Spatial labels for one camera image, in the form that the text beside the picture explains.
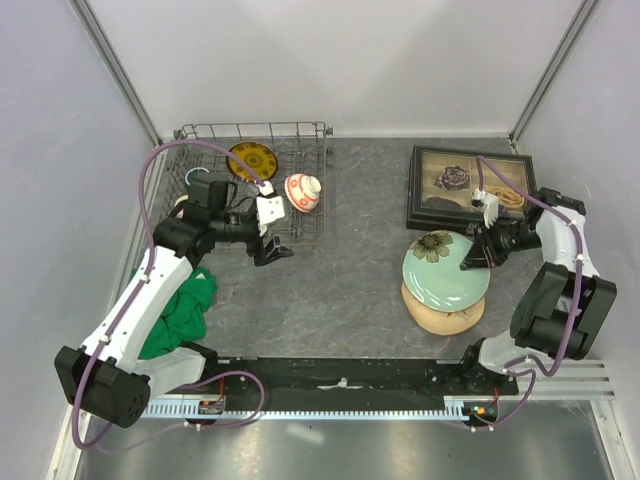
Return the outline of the green flower plate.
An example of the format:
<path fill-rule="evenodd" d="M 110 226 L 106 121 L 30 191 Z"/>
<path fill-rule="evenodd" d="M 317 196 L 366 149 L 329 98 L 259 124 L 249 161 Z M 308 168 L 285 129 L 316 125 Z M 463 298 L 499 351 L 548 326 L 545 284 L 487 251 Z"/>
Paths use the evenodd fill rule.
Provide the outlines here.
<path fill-rule="evenodd" d="M 414 240 L 402 264 L 404 285 L 423 305 L 453 313 L 479 302 L 490 283 L 487 268 L 463 270 L 472 242 L 449 231 L 427 232 Z"/>

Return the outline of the cream bird plate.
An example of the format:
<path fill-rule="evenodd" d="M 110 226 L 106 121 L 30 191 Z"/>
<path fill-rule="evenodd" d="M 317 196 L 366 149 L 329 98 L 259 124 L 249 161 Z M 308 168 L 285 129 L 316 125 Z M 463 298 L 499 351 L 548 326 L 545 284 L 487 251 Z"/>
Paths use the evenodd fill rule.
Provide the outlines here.
<path fill-rule="evenodd" d="M 401 295 L 413 320 L 427 332 L 439 336 L 459 335 L 470 330 L 482 318 L 486 301 L 482 297 L 471 307 L 456 312 L 440 312 L 422 304 L 410 293 L 405 284 Z"/>

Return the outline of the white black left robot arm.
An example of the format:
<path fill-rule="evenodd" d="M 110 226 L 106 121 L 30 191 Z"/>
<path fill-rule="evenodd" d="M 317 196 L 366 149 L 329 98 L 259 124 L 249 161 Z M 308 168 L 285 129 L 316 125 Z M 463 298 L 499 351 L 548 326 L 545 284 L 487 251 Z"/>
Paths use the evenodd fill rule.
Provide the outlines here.
<path fill-rule="evenodd" d="M 284 200 L 273 185 L 258 185 L 241 212 L 231 206 L 236 191 L 234 182 L 194 173 L 186 197 L 154 228 L 142 265 L 107 317 L 80 347 L 63 347 L 56 355 L 54 366 L 73 408 L 72 436 L 79 448 L 92 445 L 80 437 L 81 412 L 128 428 L 161 395 L 185 385 L 208 393 L 218 385 L 218 367 L 195 347 L 177 347 L 150 360 L 141 359 L 140 352 L 171 297 L 218 243 L 245 244 L 258 266 L 291 256 L 278 238 L 265 238 L 269 224 L 285 215 Z"/>

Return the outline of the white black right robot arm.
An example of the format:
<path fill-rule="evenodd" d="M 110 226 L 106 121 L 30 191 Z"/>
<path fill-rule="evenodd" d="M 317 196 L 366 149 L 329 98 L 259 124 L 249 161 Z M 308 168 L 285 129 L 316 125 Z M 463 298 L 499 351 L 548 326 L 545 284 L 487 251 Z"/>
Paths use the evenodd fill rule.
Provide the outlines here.
<path fill-rule="evenodd" d="M 458 368 L 467 392 L 483 392 L 494 372 L 507 373 L 533 362 L 553 376 L 565 359 L 580 360 L 590 350 L 617 296 L 614 283 L 593 266 L 581 200 L 541 189 L 529 196 L 524 218 L 503 218 L 499 200 L 475 190 L 472 203 L 483 219 L 473 239 L 446 231 L 429 232 L 406 252 L 402 291 L 414 317 L 439 315 L 444 334 L 466 330 L 483 310 L 490 271 L 509 255 L 540 249 L 543 263 L 518 302 L 507 331 L 482 340 L 477 359 Z"/>

